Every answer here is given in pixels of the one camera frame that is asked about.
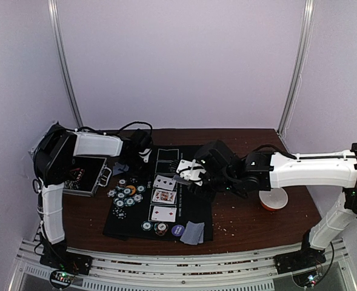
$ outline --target lavender wall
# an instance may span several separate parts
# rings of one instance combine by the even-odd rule
[[[293,152],[331,152],[357,142],[357,1],[318,1],[285,141]],[[321,214],[340,193],[333,187],[309,190]],[[343,237],[357,267],[357,222]]]
[[[83,122],[279,124],[304,0],[58,1]]]
[[[0,1],[0,290],[21,239],[38,225],[26,153],[54,119],[75,125],[47,1]]]

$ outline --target wooden table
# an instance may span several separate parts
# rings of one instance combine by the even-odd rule
[[[204,144],[223,140],[239,156],[261,144],[284,149],[274,130],[267,129],[162,129],[154,130],[156,145]],[[320,215],[306,187],[288,187],[287,206],[277,212],[263,209],[258,193],[241,199],[231,193],[219,193],[212,205],[213,241],[198,246],[181,242],[130,238],[120,241],[102,234],[112,199],[107,191],[112,179],[94,198],[64,195],[64,228],[70,247],[134,255],[203,255],[210,253],[258,250],[298,243]]]

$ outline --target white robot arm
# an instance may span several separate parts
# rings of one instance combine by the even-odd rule
[[[301,251],[275,257],[278,273],[315,266],[316,258],[324,262],[325,248],[357,218],[357,144],[336,153],[252,152],[241,159],[222,141],[214,141],[202,147],[193,161],[177,163],[176,173],[191,181],[192,192],[199,195],[209,189],[245,197],[252,190],[287,186],[342,187],[335,205],[304,235]]]
[[[44,245],[41,264],[83,274],[88,274],[91,259],[66,252],[62,226],[62,191],[75,163],[74,157],[118,156],[130,170],[141,170],[148,160],[151,152],[148,147],[152,142],[151,132],[144,130],[136,130],[131,137],[124,138],[87,129],[89,132],[69,130],[55,124],[33,151],[34,170],[40,185],[36,191],[42,220],[41,243]]]
[[[96,133],[74,132],[76,144],[72,156],[104,155],[119,156],[122,151],[123,141],[117,136],[99,135]],[[62,191],[64,183],[42,186],[42,221],[45,225],[47,240],[57,244],[65,239],[62,226]]]

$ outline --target black cable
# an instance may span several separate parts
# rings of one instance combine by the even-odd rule
[[[224,177],[227,178],[227,180],[229,180],[229,181],[231,181],[231,182],[234,182],[234,183],[241,183],[241,180],[232,178],[230,175],[228,175],[228,173],[227,173],[227,167],[222,168],[222,169],[221,169],[221,172],[222,172],[222,174],[224,175]]]
[[[344,156],[302,156],[299,159],[342,159]],[[345,156],[345,159],[357,159],[357,156]]]
[[[39,179],[33,179],[32,186],[33,186],[34,193],[39,194],[39,191],[40,191],[40,189],[42,187],[42,184],[41,184],[40,180]]]
[[[292,155],[291,153],[288,153],[288,152],[285,152],[283,150],[281,150],[279,147],[273,145],[273,144],[262,144],[260,145],[259,147],[255,148],[254,150],[252,150],[252,152],[257,152],[258,150],[261,150],[261,149],[265,149],[265,148],[270,148],[270,149],[273,149],[275,150],[276,152],[279,152],[282,156],[285,156],[286,158],[289,158],[289,159],[297,159],[296,156]]]
[[[41,244],[42,244],[42,243],[39,242],[39,244],[37,244],[37,245],[34,247],[34,253],[35,253],[36,255],[38,255],[38,256],[42,256],[40,253],[37,253],[37,249],[38,249],[38,247],[39,247]]]
[[[89,132],[97,133],[98,135],[104,135],[103,131],[97,130],[97,129],[93,129],[93,128],[89,127],[89,126],[82,126],[82,127],[78,128],[77,131],[83,132],[85,129],[88,130]]]
[[[325,278],[325,276],[329,273],[329,270],[333,264],[333,261],[335,260],[335,247],[333,246],[332,242],[330,242],[330,246],[332,247],[332,259],[330,260],[329,267],[328,267],[328,269],[326,269],[325,274],[321,277],[320,280],[318,280],[318,282],[315,284],[315,286],[317,286]]]
[[[126,129],[127,127],[130,127],[131,125],[133,124],[144,124],[144,125],[147,125],[149,128],[150,128],[150,136],[153,134],[153,126],[148,123],[148,122],[144,122],[144,121],[133,121],[133,122],[130,122],[128,124],[126,124],[125,126],[121,127],[117,132],[116,134],[120,134],[120,132],[124,129]]]

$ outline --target orange poker chip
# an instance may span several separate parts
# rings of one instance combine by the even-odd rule
[[[131,189],[131,194],[130,194],[130,196],[132,196],[132,195],[134,195],[135,194],[135,192],[136,192],[136,187],[135,186],[132,186],[132,185],[128,185],[126,188],[129,188],[129,189]]]

